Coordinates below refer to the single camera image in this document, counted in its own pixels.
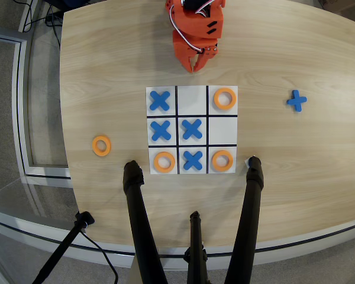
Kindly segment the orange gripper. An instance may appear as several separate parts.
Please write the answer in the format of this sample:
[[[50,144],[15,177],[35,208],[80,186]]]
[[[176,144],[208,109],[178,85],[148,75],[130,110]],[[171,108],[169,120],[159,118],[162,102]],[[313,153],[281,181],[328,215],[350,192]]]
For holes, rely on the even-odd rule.
[[[185,40],[176,30],[173,31],[175,56],[189,73],[198,72],[205,67],[209,59],[217,55],[218,40],[182,34]],[[198,57],[194,67],[192,67],[191,59],[195,56]]]

